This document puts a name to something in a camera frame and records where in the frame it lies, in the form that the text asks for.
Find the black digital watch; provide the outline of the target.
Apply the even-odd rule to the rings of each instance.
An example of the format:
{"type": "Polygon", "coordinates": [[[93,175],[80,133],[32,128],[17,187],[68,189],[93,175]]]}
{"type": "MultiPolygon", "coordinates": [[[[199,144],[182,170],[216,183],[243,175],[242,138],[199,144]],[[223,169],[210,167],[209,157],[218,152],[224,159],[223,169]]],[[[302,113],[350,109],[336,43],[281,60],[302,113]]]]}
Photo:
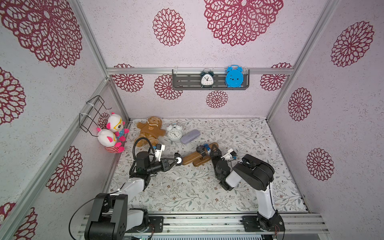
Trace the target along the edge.
{"type": "Polygon", "coordinates": [[[204,158],[206,156],[205,146],[200,145],[196,148],[196,151],[204,158]]]}
{"type": "Polygon", "coordinates": [[[183,164],[183,159],[182,159],[182,157],[176,157],[176,160],[177,160],[177,162],[176,162],[176,165],[177,165],[177,166],[181,166],[181,165],[183,164]]]}

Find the blue strap watch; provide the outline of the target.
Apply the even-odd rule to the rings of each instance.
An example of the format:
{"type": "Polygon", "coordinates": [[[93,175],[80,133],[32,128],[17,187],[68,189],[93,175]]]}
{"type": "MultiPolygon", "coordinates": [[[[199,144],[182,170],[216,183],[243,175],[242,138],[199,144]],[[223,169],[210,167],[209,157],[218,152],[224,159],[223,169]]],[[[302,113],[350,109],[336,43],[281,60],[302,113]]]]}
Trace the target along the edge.
{"type": "Polygon", "coordinates": [[[209,147],[209,145],[208,144],[204,144],[204,147],[207,150],[207,153],[210,154],[211,153],[211,148],[209,147]]]}

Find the wooden watch stand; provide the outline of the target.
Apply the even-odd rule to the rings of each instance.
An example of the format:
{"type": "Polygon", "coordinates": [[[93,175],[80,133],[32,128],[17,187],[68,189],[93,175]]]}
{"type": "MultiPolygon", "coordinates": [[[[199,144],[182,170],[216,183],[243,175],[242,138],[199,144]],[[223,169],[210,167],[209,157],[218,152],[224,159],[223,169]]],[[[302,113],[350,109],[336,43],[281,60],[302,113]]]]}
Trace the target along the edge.
{"type": "MultiPolygon", "coordinates": [[[[209,147],[212,149],[212,147],[219,147],[219,144],[218,143],[211,143],[209,144],[209,147]]],[[[182,165],[188,165],[188,164],[193,164],[195,167],[198,167],[198,166],[201,166],[207,162],[209,162],[211,160],[211,157],[210,157],[210,154],[207,153],[207,150],[205,149],[206,151],[206,156],[204,158],[202,158],[202,156],[197,152],[193,152],[191,154],[189,154],[188,156],[186,157],[183,157],[183,164],[182,165]]]]}

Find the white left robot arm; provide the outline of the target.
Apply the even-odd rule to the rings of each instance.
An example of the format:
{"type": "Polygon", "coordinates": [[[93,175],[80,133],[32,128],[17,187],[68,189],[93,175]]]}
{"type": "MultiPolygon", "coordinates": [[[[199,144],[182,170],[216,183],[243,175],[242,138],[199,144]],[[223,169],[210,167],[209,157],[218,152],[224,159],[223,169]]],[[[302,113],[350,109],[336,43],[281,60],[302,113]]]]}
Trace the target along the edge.
{"type": "Polygon", "coordinates": [[[93,205],[86,225],[86,240],[122,240],[126,231],[155,231],[146,209],[128,209],[128,203],[150,183],[151,176],[167,172],[180,166],[183,159],[179,153],[173,158],[150,161],[150,153],[136,155],[136,170],[116,193],[100,193],[93,199],[93,205]]]}

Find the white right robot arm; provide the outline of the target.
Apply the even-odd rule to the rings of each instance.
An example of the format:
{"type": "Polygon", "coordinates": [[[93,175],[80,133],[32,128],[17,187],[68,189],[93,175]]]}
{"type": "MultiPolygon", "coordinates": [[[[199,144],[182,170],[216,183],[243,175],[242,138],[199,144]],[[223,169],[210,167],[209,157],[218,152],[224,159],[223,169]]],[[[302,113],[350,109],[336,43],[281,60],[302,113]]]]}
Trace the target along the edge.
{"type": "Polygon", "coordinates": [[[256,216],[243,216],[241,223],[246,232],[284,232],[284,220],[275,209],[272,185],[274,168],[256,157],[246,154],[232,169],[222,156],[222,152],[212,147],[210,152],[215,176],[226,191],[231,191],[240,181],[245,181],[256,190],[258,212],[256,216]]]}

